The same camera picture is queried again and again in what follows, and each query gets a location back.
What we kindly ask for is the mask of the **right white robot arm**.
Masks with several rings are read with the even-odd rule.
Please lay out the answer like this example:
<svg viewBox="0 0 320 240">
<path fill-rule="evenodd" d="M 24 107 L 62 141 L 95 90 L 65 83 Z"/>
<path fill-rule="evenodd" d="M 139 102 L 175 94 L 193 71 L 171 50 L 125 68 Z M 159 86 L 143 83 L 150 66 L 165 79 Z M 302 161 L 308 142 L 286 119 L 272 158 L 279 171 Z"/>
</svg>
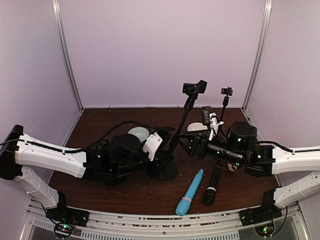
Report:
<svg viewBox="0 0 320 240">
<path fill-rule="evenodd" d="M 190 156 L 203 159 L 211 156 L 254 177 L 269 177 L 286 172 L 309 172 L 305 177 L 265 192 L 263 207 L 283 209 L 289 204 L 320 191 L 319 146 L 288 148 L 273 141 L 258 141 L 257 128 L 235 121 L 225 140 L 210 138 L 207 130 L 177 134 L 173 141 L 181 144 Z"/>
</svg>

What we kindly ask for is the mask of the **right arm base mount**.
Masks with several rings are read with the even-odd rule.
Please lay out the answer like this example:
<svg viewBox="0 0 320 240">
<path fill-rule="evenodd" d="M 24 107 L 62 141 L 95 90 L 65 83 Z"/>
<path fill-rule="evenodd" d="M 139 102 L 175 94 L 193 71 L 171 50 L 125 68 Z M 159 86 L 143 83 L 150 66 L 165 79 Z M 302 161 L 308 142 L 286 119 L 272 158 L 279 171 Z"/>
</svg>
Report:
<svg viewBox="0 0 320 240">
<path fill-rule="evenodd" d="M 274 200 L 275 189 L 265 192 L 260 206 L 247 208 L 239 212 L 243 227 L 254 225 L 255 233 L 262 238 L 271 238 L 276 232 L 274 220 L 282 216 L 282 209 Z"/>
</svg>

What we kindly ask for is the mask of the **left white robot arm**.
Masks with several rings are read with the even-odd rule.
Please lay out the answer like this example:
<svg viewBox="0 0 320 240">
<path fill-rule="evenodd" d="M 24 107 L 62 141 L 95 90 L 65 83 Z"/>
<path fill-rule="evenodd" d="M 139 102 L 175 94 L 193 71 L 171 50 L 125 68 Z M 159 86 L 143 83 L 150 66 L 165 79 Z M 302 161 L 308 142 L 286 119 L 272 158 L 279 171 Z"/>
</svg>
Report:
<svg viewBox="0 0 320 240">
<path fill-rule="evenodd" d="M 29 166 L 37 166 L 89 181 L 117 184 L 124 177 L 146 171 L 154 177 L 172 156 L 162 150 L 173 127 L 144 125 L 153 129 L 145 140 L 124 133 L 104 137 L 84 148 L 67 148 L 37 140 L 15 125 L 0 144 L 0 177 L 21 184 L 47 210 L 66 211 L 65 195 L 37 176 Z"/>
</svg>

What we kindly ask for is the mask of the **tall black microphone stand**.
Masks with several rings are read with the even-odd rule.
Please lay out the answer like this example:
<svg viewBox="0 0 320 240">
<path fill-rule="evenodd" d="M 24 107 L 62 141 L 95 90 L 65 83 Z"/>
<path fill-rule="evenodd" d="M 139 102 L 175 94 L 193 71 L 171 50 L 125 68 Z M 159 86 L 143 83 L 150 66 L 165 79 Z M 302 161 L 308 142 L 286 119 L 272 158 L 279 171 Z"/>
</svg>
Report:
<svg viewBox="0 0 320 240">
<path fill-rule="evenodd" d="M 195 101 L 198 99 L 199 94 L 204 94 L 207 88 L 207 82 L 200 80 L 198 83 L 184 83 L 182 87 L 182 93 L 188 96 L 183 108 L 184 113 L 178 125 L 175 134 L 181 134 L 183 126 L 186 122 L 189 112 L 193 109 Z M 162 150 L 161 153 L 173 155 L 175 148 L 178 146 L 178 140 L 181 138 L 171 138 L 169 142 L 168 150 Z M 170 181 L 173 180 L 178 175 L 178 167 L 172 162 L 172 160 L 167 164 L 167 166 L 159 166 L 155 177 L 160 180 Z"/>
</svg>

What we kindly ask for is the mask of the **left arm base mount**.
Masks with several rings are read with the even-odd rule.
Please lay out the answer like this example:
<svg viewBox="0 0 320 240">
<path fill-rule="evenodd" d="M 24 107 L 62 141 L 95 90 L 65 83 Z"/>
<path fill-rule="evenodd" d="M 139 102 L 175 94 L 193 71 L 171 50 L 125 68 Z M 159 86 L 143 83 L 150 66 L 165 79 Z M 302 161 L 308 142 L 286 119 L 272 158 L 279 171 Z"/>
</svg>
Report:
<svg viewBox="0 0 320 240">
<path fill-rule="evenodd" d="M 86 210 L 67 207 L 66 196 L 58 191 L 58 202 L 54 208 L 42 206 L 45 216 L 54 224 L 53 233 L 59 239 L 69 238 L 76 226 L 86 227 L 90 213 Z"/>
</svg>

